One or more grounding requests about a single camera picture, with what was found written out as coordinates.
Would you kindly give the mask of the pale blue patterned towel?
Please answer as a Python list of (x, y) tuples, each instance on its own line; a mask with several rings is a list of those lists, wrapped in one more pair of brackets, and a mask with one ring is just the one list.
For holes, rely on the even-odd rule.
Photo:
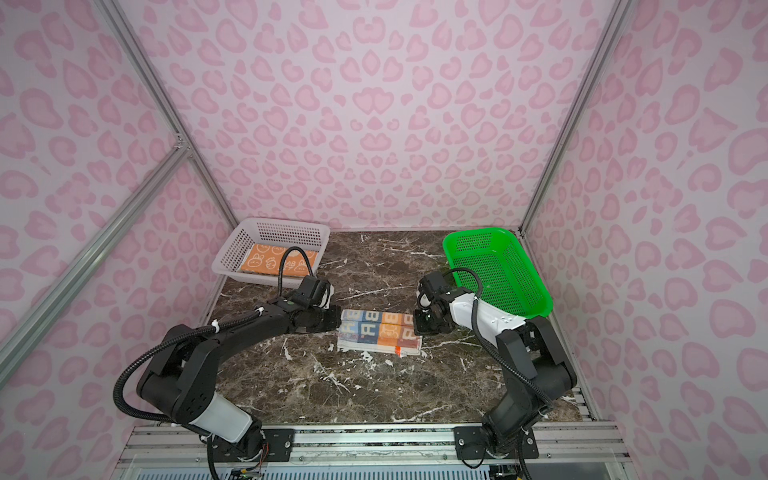
[(343, 351), (417, 356), (421, 354), (422, 337), (415, 333), (411, 314), (345, 309), (337, 347)]

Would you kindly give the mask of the orange bunny towel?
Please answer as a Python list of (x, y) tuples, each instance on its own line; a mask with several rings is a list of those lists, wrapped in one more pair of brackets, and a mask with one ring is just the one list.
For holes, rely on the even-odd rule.
[[(277, 276), (286, 248), (266, 244), (254, 244), (245, 254), (239, 271), (247, 274)], [(292, 251), (283, 268), (284, 277), (303, 277), (308, 269), (302, 255)]]

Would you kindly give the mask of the green plastic basket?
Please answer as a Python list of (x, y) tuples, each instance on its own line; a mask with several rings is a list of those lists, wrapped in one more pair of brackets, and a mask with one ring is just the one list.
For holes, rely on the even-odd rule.
[[(454, 232), (443, 240), (443, 250), (456, 284), (471, 290), (483, 284), (481, 299), (507, 313), (527, 319), (547, 317), (551, 295), (517, 237), (502, 228)], [(464, 269), (473, 270), (472, 277)]]

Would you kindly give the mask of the white plastic basket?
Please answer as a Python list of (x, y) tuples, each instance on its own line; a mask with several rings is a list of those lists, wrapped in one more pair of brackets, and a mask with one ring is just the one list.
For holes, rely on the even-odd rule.
[(217, 253), (212, 270), (232, 280), (275, 286), (287, 249), (299, 247), (306, 254), (291, 252), (284, 265), (283, 286), (297, 287), (309, 273), (316, 273), (330, 237), (326, 225), (295, 220), (248, 218), (229, 235)]

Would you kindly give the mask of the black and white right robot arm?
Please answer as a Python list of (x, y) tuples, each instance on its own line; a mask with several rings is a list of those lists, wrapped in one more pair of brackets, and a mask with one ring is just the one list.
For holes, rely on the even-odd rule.
[(482, 292), (479, 276), (468, 268), (427, 274), (417, 287), (414, 328), (430, 336), (465, 327), (502, 367), (506, 393), (482, 419), (485, 448), (501, 455), (576, 386), (577, 375), (548, 319), (505, 312), (482, 300)]

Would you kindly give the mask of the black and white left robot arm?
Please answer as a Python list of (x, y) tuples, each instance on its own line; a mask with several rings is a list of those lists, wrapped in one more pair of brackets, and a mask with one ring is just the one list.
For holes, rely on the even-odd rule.
[(171, 329), (166, 346), (149, 358), (137, 383), (138, 396), (168, 422), (254, 456), (265, 442), (261, 421), (217, 392), (219, 369), (265, 340), (337, 330), (341, 308), (331, 303), (332, 295), (327, 279), (307, 276), (287, 295), (222, 324)]

